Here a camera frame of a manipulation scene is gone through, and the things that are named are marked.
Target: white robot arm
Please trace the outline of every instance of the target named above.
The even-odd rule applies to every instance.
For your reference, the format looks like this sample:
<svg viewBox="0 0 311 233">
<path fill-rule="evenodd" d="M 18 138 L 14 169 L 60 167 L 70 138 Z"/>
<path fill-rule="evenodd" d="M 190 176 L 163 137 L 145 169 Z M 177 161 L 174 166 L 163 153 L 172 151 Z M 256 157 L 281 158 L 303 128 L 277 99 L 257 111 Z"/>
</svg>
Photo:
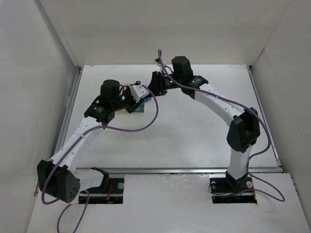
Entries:
<svg viewBox="0 0 311 233">
<path fill-rule="evenodd" d="M 79 193 L 92 187 L 105 190 L 109 183 L 109 173 L 98 168 L 76 173 L 77 165 L 92 141 L 103 131 L 117 110 L 135 111 L 144 101 L 149 91 L 143 84 L 136 83 L 123 88 L 115 80 L 106 80 L 101 86 L 101 94 L 85 112 L 77 130 L 66 144 L 49 161 L 42 160 L 37 166 L 41 191 L 64 202 L 71 202 Z M 52 169 L 55 172 L 49 178 Z"/>
<path fill-rule="evenodd" d="M 204 104 L 225 121 L 229 126 L 227 142 L 231 147 L 231 157 L 226 177 L 224 180 L 218 180 L 220 185 L 216 192 L 243 191 L 246 183 L 251 181 L 251 178 L 247 176 L 246 165 L 252 147 L 260 135 L 258 119 L 243 108 L 219 99 L 218 97 L 223 96 L 206 79 L 193 74 L 190 62 L 185 56 L 173 58 L 172 65 L 173 73 L 170 77 L 166 73 L 154 72 L 148 88 L 156 96 L 166 95 L 169 89 L 181 88 L 184 94 Z M 197 91 L 197 89 L 206 90 L 213 95 Z"/>
</svg>

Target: bolt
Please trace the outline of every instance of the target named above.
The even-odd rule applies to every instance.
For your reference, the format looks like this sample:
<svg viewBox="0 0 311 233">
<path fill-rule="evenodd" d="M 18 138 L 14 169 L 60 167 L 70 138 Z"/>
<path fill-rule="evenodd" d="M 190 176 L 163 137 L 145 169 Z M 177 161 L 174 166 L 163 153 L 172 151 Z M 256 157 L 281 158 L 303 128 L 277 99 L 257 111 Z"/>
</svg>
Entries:
<svg viewBox="0 0 311 233">
<path fill-rule="evenodd" d="M 122 182 L 118 183 L 118 189 L 124 189 L 124 184 Z"/>
<path fill-rule="evenodd" d="M 210 187 L 211 188 L 217 188 L 216 184 L 217 183 L 215 181 L 212 181 L 212 183 L 210 183 Z"/>
<path fill-rule="evenodd" d="M 246 185 L 247 185 L 247 187 L 249 187 L 249 188 L 254 187 L 253 182 L 251 182 L 251 181 L 246 182 Z"/>
</svg>

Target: purple wire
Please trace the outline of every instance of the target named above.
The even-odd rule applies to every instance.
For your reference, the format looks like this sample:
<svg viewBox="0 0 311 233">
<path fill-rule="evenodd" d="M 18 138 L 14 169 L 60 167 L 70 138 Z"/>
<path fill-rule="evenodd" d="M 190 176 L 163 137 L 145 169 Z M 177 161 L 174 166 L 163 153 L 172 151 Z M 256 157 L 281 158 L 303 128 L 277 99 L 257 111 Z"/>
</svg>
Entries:
<svg viewBox="0 0 311 233">
<path fill-rule="evenodd" d="M 42 189 L 42 194 L 41 194 L 41 201 L 44 205 L 50 205 L 50 204 L 53 204 L 55 202 L 58 201 L 58 199 L 55 199 L 55 200 L 52 200 L 52 201 L 45 201 L 44 199 L 44 196 L 45 196 L 45 193 L 46 193 L 46 190 L 47 190 L 47 187 L 48 187 L 48 183 L 50 182 L 53 174 L 55 173 L 56 169 L 58 168 L 58 166 L 62 163 L 62 161 L 66 158 L 66 156 L 72 151 L 72 149 L 82 140 L 82 138 L 87 135 L 89 132 L 93 131 L 93 130 L 96 130 L 96 129 L 111 129 L 111 130 L 117 130 L 117 131 L 122 131 L 122 132 L 139 132 L 139 131 L 143 131 L 145 129 L 147 129 L 148 127 L 150 127 L 154 121 L 156 120 L 158 114 L 159 114 L 159 105 L 157 103 L 157 100 L 156 100 L 156 97 L 155 95 L 153 94 L 153 92 L 148 88 L 146 87 L 145 85 L 142 85 L 146 90 L 149 91 L 150 95 L 152 96 L 152 98 L 155 100 L 155 106 L 156 106 L 156 113 L 155 113 L 155 117 L 150 121 L 150 123 L 140 129 L 135 129 L 135 130 L 128 130 L 128 129 L 121 129 L 121 128 L 116 128 L 116 127 L 112 127 L 112 126 L 96 126 L 96 127 L 93 127 L 91 129 L 88 129 L 87 131 L 85 131 L 82 136 L 80 136 L 73 144 L 72 146 L 64 153 L 64 155 L 60 158 L 60 160 L 55 164 L 55 166 L 53 167 L 52 171 L 49 173 L 44 185 L 43 185 L 43 189 Z M 87 195 L 87 200 L 86 200 L 86 204 L 85 204 L 85 207 L 84 207 L 84 210 L 81 214 L 81 217 L 80 217 L 80 220 L 78 222 L 78 225 L 76 226 L 75 230 L 73 233 L 76 232 L 76 230 L 78 229 L 78 226 L 82 220 L 82 217 L 85 213 L 85 210 L 86 210 L 86 207 L 88 205 L 88 201 L 89 201 L 89 194 Z M 63 215 L 63 213 L 71 206 L 71 204 L 69 204 L 64 210 L 63 212 L 61 213 L 59 219 L 58 219 L 58 222 L 57 222 L 57 232 L 59 233 L 59 221 L 60 221 L 60 218 L 61 216 Z"/>
<path fill-rule="evenodd" d="M 261 120 L 261 118 L 260 118 L 253 110 L 251 110 L 250 108 L 246 107 L 245 105 L 243 105 L 243 104 L 241 104 L 241 103 L 238 103 L 238 102 L 233 101 L 233 100 L 226 99 L 226 98 L 224 98 L 224 97 L 218 96 L 218 95 L 216 95 L 216 94 L 214 94 L 214 93 L 212 93 L 212 92 L 209 92 L 209 91 L 205 91 L 205 90 L 201 90 L 201 89 L 193 88 L 193 87 L 189 87 L 189 86 L 184 86 L 184 85 L 180 84 L 179 82 L 175 81 L 175 80 L 170 76 L 170 74 L 167 72 L 167 70 L 166 70 L 166 68 L 165 68 L 165 66 L 164 66 L 164 64 L 163 64 L 163 60 L 162 60 L 162 51 L 161 51 L 160 49 L 158 49 L 157 53 L 158 53 L 158 56 L 159 56 L 160 64 L 161 64 L 161 66 L 162 66 L 162 70 L 164 71 L 164 73 L 169 77 L 169 79 L 170 79 L 174 84 L 176 84 L 177 86 L 182 87 L 182 88 L 184 88 L 184 89 L 193 90 L 193 91 L 198 91 L 198 92 L 202 92 L 202 93 L 205 93 L 205 94 L 214 96 L 214 97 L 216 97 L 216 98 L 218 98 L 218 99 L 220 99 L 220 100 L 223 100 L 223 101 L 226 101 L 226 102 L 229 102 L 229 103 L 232 103 L 232 104 L 235 104 L 235 105 L 237 105 L 237 106 L 240 106 L 240 107 L 244 108 L 246 111 L 248 111 L 250 114 L 252 114 L 254 117 L 257 118 L 257 120 L 258 120 L 258 121 L 260 122 L 260 124 L 262 125 L 262 127 L 263 127 L 265 133 L 267 134 L 267 137 L 268 137 L 268 145 L 267 145 L 267 147 L 266 147 L 265 149 L 263 149 L 262 151 L 257 152 L 257 153 L 255 153 L 255 154 L 252 154 L 251 156 L 248 157 L 248 161 L 247 161 L 247 164 L 246 164 L 246 172 L 247 172 L 247 174 L 250 175 L 251 177 L 253 177 L 253 178 L 255 178 L 255 179 L 259 180 L 259 181 L 262 181 L 262 182 L 268 184 L 269 186 L 271 186 L 273 189 L 275 189 L 275 190 L 281 195 L 282 199 L 276 198 L 276 197 L 272 196 L 271 194 L 266 193 L 265 191 L 261 191 L 261 190 L 253 189 L 253 188 L 244 190 L 244 191 L 239 192 L 239 193 L 230 194 L 230 195 L 225 195 L 225 196 L 222 196 L 222 197 L 233 197 L 233 196 L 235 196 L 235 195 L 242 194 L 242 193 L 245 193 L 245 192 L 258 191 L 258 192 L 262 192 L 262 193 L 264 193 L 264 194 L 266 194 L 266 195 L 270 196 L 271 198 L 274 198 L 274 199 L 276 199 L 276 200 L 278 200 L 278 201 L 285 201 L 285 197 L 283 196 L 283 194 L 281 193 L 281 191 L 279 191 L 274 185 L 272 185 L 271 183 L 269 183 L 269 182 L 267 182 L 267 181 L 265 181 L 265 180 L 263 180 L 263 179 L 261 179 L 261 178 L 259 178 L 259 177 L 257 177 L 257 176 L 254 176 L 253 174 L 251 174 L 251 173 L 249 172 L 249 161 L 250 161 L 250 159 L 253 158 L 253 157 L 255 157 L 255 156 L 257 156 L 257 155 L 260 155 L 260 154 L 265 153 L 265 152 L 270 148 L 270 146 L 271 146 L 271 137 L 270 137 L 268 128 L 267 128 L 267 126 L 265 125 L 265 123 Z"/>
<path fill-rule="evenodd" d="M 89 202 L 89 192 L 88 192 L 87 190 L 85 190 L 85 192 L 86 192 L 86 194 L 87 194 L 86 204 L 85 204 L 85 206 L 84 206 L 84 209 L 83 209 L 83 211 L 82 211 L 81 217 L 80 217 L 80 219 L 79 219 L 79 221 L 78 221 L 78 223 L 77 223 L 77 226 L 75 227 L 73 233 L 75 233 L 75 232 L 77 231 L 77 229 L 78 229 L 78 227 L 79 227 L 79 225 L 80 225 L 80 223 L 81 223 L 81 221 L 82 221 L 82 218 L 83 218 L 83 216 L 84 216 L 84 213 L 86 212 L 86 208 L 87 208 L 87 205 L 88 205 L 88 202 Z M 68 206 L 66 206 L 66 208 L 63 210 L 63 212 L 60 214 L 60 216 L 59 216 L 59 218 L 58 218 L 57 226 L 56 226 L 57 233 L 60 233 L 60 231 L 59 231 L 60 219 L 62 218 L 64 212 L 65 212 L 70 206 L 72 206 L 72 204 L 69 204 Z"/>
</svg>

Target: purple cable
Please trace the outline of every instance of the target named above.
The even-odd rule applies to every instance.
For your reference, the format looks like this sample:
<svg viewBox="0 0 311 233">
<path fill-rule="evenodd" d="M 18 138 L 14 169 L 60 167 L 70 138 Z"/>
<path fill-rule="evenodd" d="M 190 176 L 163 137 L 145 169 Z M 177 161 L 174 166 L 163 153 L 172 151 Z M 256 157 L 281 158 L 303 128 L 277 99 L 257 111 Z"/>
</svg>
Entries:
<svg viewBox="0 0 311 233">
<path fill-rule="evenodd" d="M 250 161 L 250 159 L 253 158 L 253 157 L 255 157 L 255 156 L 257 156 L 257 155 L 260 155 L 260 154 L 265 153 L 265 152 L 270 148 L 270 146 L 271 146 L 271 137 L 270 137 L 270 135 L 269 135 L 268 128 L 267 128 L 267 126 L 264 124 L 264 122 L 261 120 L 261 118 L 260 118 L 254 111 L 252 111 L 250 108 L 246 107 L 245 105 L 243 105 L 243 104 L 241 104 L 241 103 L 238 103 L 238 102 L 233 101 L 233 100 L 226 99 L 226 98 L 224 98 L 224 97 L 218 96 L 218 95 L 216 95 L 216 94 L 214 94 L 214 93 L 211 93 L 211 92 L 209 92 L 209 91 L 205 91 L 205 90 L 201 90 L 201 89 L 193 88 L 193 87 L 189 87 L 189 86 L 184 86 L 184 85 L 180 84 L 179 82 L 175 81 L 175 80 L 170 76 L 170 74 L 167 72 L 167 70 L 166 70 L 166 68 L 165 68 L 165 66 L 164 66 L 164 64 L 163 64 L 163 60 L 162 60 L 162 51 L 161 51 L 160 49 L 158 49 L 157 53 L 158 53 L 158 56 L 159 56 L 160 64 L 161 64 L 161 66 L 162 66 L 162 70 L 165 72 L 165 74 L 169 77 L 169 79 L 170 79 L 174 84 L 176 84 L 177 86 L 182 87 L 182 88 L 184 88 L 184 89 L 193 90 L 193 91 L 198 91 L 198 92 L 202 92 L 202 93 L 205 93 L 205 94 L 214 96 L 214 97 L 216 97 L 216 98 L 218 98 L 218 99 L 220 99 L 220 100 L 223 100 L 223 101 L 226 101 L 226 102 L 229 102 L 229 103 L 232 103 L 232 104 L 235 104 L 235 105 L 237 105 L 237 106 L 240 106 L 240 107 L 244 108 L 246 111 L 248 111 L 250 114 L 252 114 L 254 117 L 257 118 L 257 120 L 258 120 L 258 121 L 260 122 L 260 124 L 262 125 L 262 127 L 263 127 L 265 133 L 267 134 L 267 137 L 268 137 L 268 145 L 267 145 L 267 147 L 266 147 L 265 149 L 263 149 L 262 151 L 257 152 L 257 153 L 255 153 L 255 154 L 252 154 L 251 156 L 249 156 L 248 161 L 247 161 L 247 164 L 246 164 L 246 172 L 247 172 L 247 174 L 250 175 L 251 177 L 253 177 L 253 178 L 255 178 L 255 179 L 259 180 L 259 181 L 262 181 L 262 182 L 266 183 L 267 185 L 271 186 L 273 189 L 275 189 L 275 190 L 281 195 L 282 199 L 276 198 L 276 197 L 272 196 L 271 194 L 266 193 L 265 191 L 261 191 L 261 190 L 253 189 L 253 188 L 244 190 L 244 191 L 239 192 L 239 193 L 236 193 L 236 194 L 225 195 L 225 196 L 222 196 L 222 197 L 233 197 L 233 196 L 235 196 L 235 195 L 242 194 L 242 193 L 245 193 L 245 192 L 258 191 L 258 192 L 262 192 L 262 193 L 264 193 L 264 194 L 266 194 L 266 195 L 270 196 L 271 198 L 274 198 L 274 199 L 276 199 L 276 200 L 278 200 L 278 201 L 285 201 L 285 197 L 283 196 L 283 194 L 281 193 L 281 191 L 279 191 L 274 185 L 272 185 L 271 183 L 269 183 L 269 182 L 267 182 L 267 181 L 265 181 L 265 180 L 263 180 L 263 179 L 261 179 L 261 178 L 259 178 L 259 177 L 257 177 L 257 176 L 254 176 L 253 174 L 251 174 L 251 173 L 249 172 L 249 161 Z"/>
<path fill-rule="evenodd" d="M 139 131 L 143 131 L 145 129 L 147 129 L 149 126 L 151 126 L 154 121 L 156 120 L 158 114 L 159 114 L 159 105 L 157 103 L 157 100 L 156 100 L 156 97 L 155 95 L 153 94 L 153 92 L 148 88 L 146 87 L 145 85 L 142 85 L 146 90 L 149 91 L 150 95 L 152 96 L 152 98 L 155 100 L 155 106 L 156 106 L 156 113 L 155 113 L 155 117 L 152 119 L 152 121 L 150 121 L 150 123 L 140 129 L 135 129 L 135 130 L 127 130 L 127 129 L 120 129 L 120 128 L 116 128 L 116 127 L 112 127 L 112 126 L 96 126 L 96 127 L 93 127 L 87 131 L 85 131 L 82 136 L 80 136 L 73 144 L 72 146 L 64 153 L 64 155 L 60 158 L 60 160 L 55 164 L 55 166 L 53 167 L 52 171 L 49 173 L 44 185 L 43 185 L 43 189 L 42 189 L 42 194 L 41 194 L 41 201 L 44 205 L 49 205 L 49 204 L 52 204 L 52 203 L 55 203 L 58 201 L 58 199 L 55 199 L 55 200 L 52 200 L 52 201 L 49 201 L 49 202 L 46 202 L 45 199 L 44 199 L 44 196 L 45 196 L 45 193 L 46 193 L 46 190 L 47 190 L 47 186 L 48 186 L 48 183 L 50 182 L 53 174 L 55 173 L 56 169 L 58 168 L 58 166 L 62 163 L 62 161 L 66 158 L 66 156 L 70 153 L 70 151 L 72 151 L 72 149 L 82 140 L 82 138 L 87 135 L 89 132 L 93 131 L 93 130 L 96 130 L 96 129 L 111 129 L 111 130 L 117 130 L 117 131 L 122 131 L 122 132 L 139 132 Z M 86 200 L 86 205 L 84 207 L 84 210 L 81 214 L 81 217 L 80 217 L 80 220 L 78 222 L 78 225 L 76 226 L 75 230 L 73 233 L 76 232 L 76 230 L 78 229 L 78 226 L 82 220 L 82 217 L 85 213 L 85 210 L 86 210 L 86 207 L 88 205 L 88 201 L 89 201 L 89 195 L 87 196 L 87 200 Z M 71 206 L 68 205 L 64 210 L 63 212 L 61 213 L 59 219 L 58 219 L 58 222 L 57 222 L 57 232 L 59 233 L 59 221 L 60 221 L 60 218 L 61 216 L 63 215 L 63 213 Z"/>
<path fill-rule="evenodd" d="M 89 192 L 88 192 L 87 190 L 85 190 L 85 192 L 86 192 L 86 194 L 87 194 L 86 204 L 85 204 L 85 206 L 84 206 L 84 209 L 83 209 L 83 211 L 82 211 L 81 217 L 80 217 L 80 219 L 79 219 L 79 221 L 78 221 L 78 223 L 77 223 L 77 226 L 75 227 L 73 233 L 75 233 L 75 232 L 77 231 L 77 229 L 78 229 L 78 227 L 79 227 L 79 225 L 80 225 L 80 223 L 81 223 L 81 220 L 82 220 L 82 218 L 83 218 L 83 216 L 84 216 L 84 213 L 86 212 L 86 208 L 87 208 L 87 205 L 88 205 L 88 202 L 89 202 Z M 59 216 L 59 218 L 58 218 L 57 226 L 56 226 L 57 233 L 60 233 L 60 231 L 59 231 L 60 219 L 62 218 L 64 212 L 65 212 L 70 206 L 72 206 L 72 204 L 69 204 L 68 206 L 66 206 L 66 208 L 63 210 L 63 212 L 60 214 L 60 216 Z"/>
</svg>

